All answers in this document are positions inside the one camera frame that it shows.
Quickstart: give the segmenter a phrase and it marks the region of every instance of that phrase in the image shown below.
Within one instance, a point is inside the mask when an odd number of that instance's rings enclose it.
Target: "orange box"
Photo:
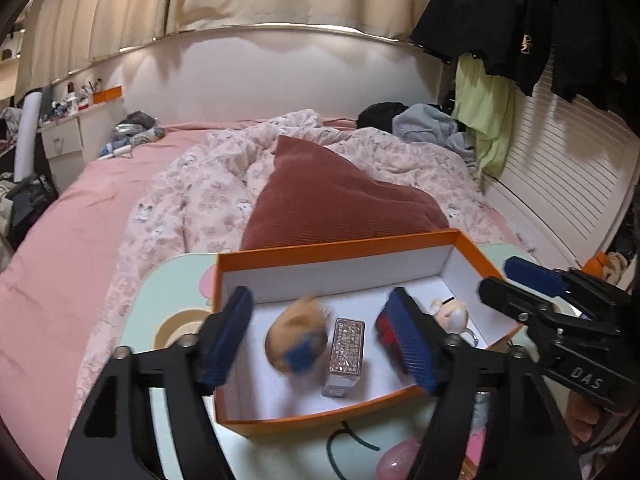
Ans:
[[[238,285],[252,291],[255,308],[226,385],[214,394],[217,422],[244,435],[292,431],[364,415],[423,394],[410,377],[397,371],[376,339],[374,322],[388,294],[404,286],[423,309],[434,298],[463,301],[479,348],[492,348],[520,326],[481,303],[478,284],[488,276],[501,278],[457,230],[220,254],[214,311]],[[304,378],[283,376],[267,361],[267,330],[302,296],[318,298],[335,317],[365,322],[364,371],[353,395],[321,396],[322,358]]]
[[[107,88],[102,92],[98,92],[94,94],[94,105],[106,102],[113,101],[118,97],[122,97],[122,86],[114,86],[113,88]]]

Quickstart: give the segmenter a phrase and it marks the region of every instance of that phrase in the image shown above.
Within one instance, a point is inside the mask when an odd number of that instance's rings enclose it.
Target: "black clothing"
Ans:
[[[371,105],[358,116],[356,126],[358,128],[376,128],[383,132],[391,133],[392,120],[407,110],[408,106],[402,103],[377,103]]]
[[[431,0],[411,40],[446,63],[469,52],[489,75],[515,79],[527,0]]]
[[[529,0],[524,38],[516,82],[526,95],[553,44],[551,91],[568,102],[583,95],[640,134],[640,52],[608,0]]]

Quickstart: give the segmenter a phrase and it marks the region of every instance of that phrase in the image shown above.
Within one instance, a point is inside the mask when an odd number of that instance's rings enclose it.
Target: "plush toy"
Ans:
[[[318,300],[302,298],[273,322],[264,341],[267,359],[276,370],[308,371],[327,344],[326,318]]]
[[[436,298],[431,301],[431,312],[438,324],[447,332],[459,334],[466,330],[469,313],[461,301],[451,300],[444,303]]]

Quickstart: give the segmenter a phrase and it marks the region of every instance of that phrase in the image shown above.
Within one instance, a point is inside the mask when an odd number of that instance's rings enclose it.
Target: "pink bedsheet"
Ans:
[[[256,123],[168,127],[157,144],[136,148],[133,160],[92,162],[0,274],[0,415],[47,480],[58,472],[78,368],[129,211],[151,178],[208,130]]]

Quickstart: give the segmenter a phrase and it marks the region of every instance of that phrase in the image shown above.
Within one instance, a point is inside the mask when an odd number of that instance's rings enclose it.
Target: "white drawer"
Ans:
[[[78,120],[73,119],[42,132],[42,143],[47,158],[82,150]]]
[[[69,153],[49,159],[49,167],[53,174],[53,182],[62,193],[84,170],[84,159],[81,152]]]

